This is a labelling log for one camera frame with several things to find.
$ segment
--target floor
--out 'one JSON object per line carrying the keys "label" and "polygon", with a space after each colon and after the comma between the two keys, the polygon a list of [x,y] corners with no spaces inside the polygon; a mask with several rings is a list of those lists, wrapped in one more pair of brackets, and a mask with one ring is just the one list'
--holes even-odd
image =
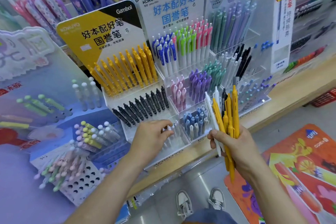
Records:
{"label": "floor", "polygon": [[[336,139],[336,102],[321,108],[300,107],[294,112],[254,133],[259,151],[264,152],[285,139],[304,125],[312,123],[320,127],[330,137]],[[179,224],[177,216],[176,193],[185,190],[192,202],[194,211],[207,208],[207,199],[213,187],[222,189],[225,196],[226,211],[239,224],[248,221],[224,184],[228,175],[223,158],[212,158],[191,169],[191,171],[164,185],[137,210],[130,209],[131,217],[127,224]]]}

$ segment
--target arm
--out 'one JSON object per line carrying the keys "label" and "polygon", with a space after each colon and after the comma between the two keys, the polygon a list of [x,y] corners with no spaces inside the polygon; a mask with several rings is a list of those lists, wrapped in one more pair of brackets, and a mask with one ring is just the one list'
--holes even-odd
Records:
{"label": "arm", "polygon": [[270,224],[306,224],[306,219],[296,209],[280,185],[278,178],[272,173],[262,156],[250,132],[241,126],[240,137],[233,139],[220,131],[210,131],[210,145],[216,148],[213,139],[227,145],[240,175],[252,186],[258,205],[266,223]]}
{"label": "arm", "polygon": [[169,120],[142,122],[131,149],[117,167],[65,221],[65,224],[115,223],[126,196],[141,171],[157,156],[173,131],[161,132]]}

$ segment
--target hand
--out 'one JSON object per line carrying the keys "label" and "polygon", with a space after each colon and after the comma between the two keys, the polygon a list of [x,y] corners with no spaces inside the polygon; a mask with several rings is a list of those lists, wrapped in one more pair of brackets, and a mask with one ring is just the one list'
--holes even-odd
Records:
{"label": "hand", "polygon": [[238,139],[215,129],[209,132],[208,139],[210,139],[212,149],[216,148],[214,139],[229,147],[232,158],[236,163],[236,169],[247,181],[259,168],[266,165],[250,132],[243,126],[240,126],[240,137]]}
{"label": "hand", "polygon": [[128,152],[131,159],[137,161],[142,168],[145,168],[162,150],[166,139],[174,134],[172,130],[162,132],[163,128],[172,125],[170,120],[141,122],[134,135],[131,149]]}

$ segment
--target store shelf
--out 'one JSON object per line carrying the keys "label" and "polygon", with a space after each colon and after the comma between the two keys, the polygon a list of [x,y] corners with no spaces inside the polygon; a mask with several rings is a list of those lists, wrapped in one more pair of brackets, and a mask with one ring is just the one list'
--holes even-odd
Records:
{"label": "store shelf", "polygon": [[[272,101],[241,119],[241,124],[251,133],[258,131],[294,109],[308,103],[317,96],[336,86],[336,56],[313,69],[307,69],[284,82],[270,93]],[[197,159],[216,152],[211,150],[207,139],[192,144],[180,154],[163,162],[149,172],[149,175],[133,185],[128,197],[165,179]]]}

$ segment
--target sneaker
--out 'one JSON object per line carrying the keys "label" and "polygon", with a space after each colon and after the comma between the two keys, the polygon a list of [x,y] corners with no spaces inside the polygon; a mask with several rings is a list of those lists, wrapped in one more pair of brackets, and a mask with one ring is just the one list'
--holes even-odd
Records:
{"label": "sneaker", "polygon": [[181,216],[183,220],[188,218],[191,214],[193,214],[193,206],[191,205],[191,200],[187,192],[184,190],[180,190],[176,196],[177,203],[177,215]]}
{"label": "sneaker", "polygon": [[219,188],[213,188],[211,190],[210,198],[208,199],[208,202],[215,210],[220,210],[220,211],[225,210],[224,194]]}

